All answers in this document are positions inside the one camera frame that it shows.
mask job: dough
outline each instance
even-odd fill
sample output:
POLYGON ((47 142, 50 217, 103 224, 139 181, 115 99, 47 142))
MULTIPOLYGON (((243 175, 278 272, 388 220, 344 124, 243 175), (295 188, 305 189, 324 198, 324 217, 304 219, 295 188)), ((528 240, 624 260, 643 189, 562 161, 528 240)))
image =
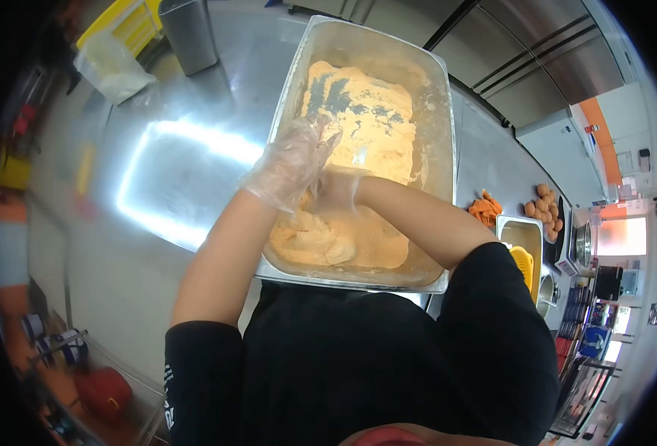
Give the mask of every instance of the dough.
MULTIPOLYGON (((415 125, 412 98, 401 85, 366 76, 354 67, 319 61, 309 68, 303 114, 326 113, 342 126, 343 137, 326 162, 368 169, 407 184, 413 169, 415 125)), ((408 239, 371 209, 316 216, 302 197, 294 219, 282 216, 269 241, 288 261, 311 265, 397 268, 408 256, 408 239)))

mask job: kitchen scale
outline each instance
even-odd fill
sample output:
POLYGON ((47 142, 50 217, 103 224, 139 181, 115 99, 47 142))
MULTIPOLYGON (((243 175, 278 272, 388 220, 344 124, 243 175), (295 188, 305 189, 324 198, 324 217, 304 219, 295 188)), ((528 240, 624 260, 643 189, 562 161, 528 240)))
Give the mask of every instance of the kitchen scale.
POLYGON ((564 221, 564 231, 554 244, 545 243, 545 259, 562 273, 573 277, 585 266, 576 260, 576 228, 571 208, 564 209, 563 198, 559 198, 559 218, 564 221))

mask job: red bag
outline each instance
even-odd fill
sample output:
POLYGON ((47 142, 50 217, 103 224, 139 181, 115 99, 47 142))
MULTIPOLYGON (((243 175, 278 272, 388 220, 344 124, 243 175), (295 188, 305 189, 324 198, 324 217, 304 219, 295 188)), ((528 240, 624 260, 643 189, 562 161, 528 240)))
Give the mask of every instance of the red bag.
POLYGON ((117 426, 133 397, 126 380, 112 367, 93 372, 76 372, 75 390, 88 411, 110 426, 117 426))

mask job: orange stripe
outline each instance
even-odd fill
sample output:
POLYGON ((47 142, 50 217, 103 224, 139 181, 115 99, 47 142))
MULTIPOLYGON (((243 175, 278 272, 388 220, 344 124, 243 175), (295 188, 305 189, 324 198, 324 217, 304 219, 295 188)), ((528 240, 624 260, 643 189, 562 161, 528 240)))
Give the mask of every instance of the orange stripe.
MULTIPOLYGON (((589 125, 599 126, 599 130, 595 131, 593 135, 603 158, 603 164, 606 169, 606 182, 609 184, 623 184, 621 169, 618 167, 618 159, 616 158, 616 149, 613 146, 613 139, 608 130, 606 118, 604 118, 603 112, 601 112, 601 106, 598 105, 596 98, 579 102, 579 106, 582 112, 584 112, 589 125)), ((604 219, 626 217, 626 208, 619 208, 616 204, 609 204, 601 209, 601 217, 604 219)))

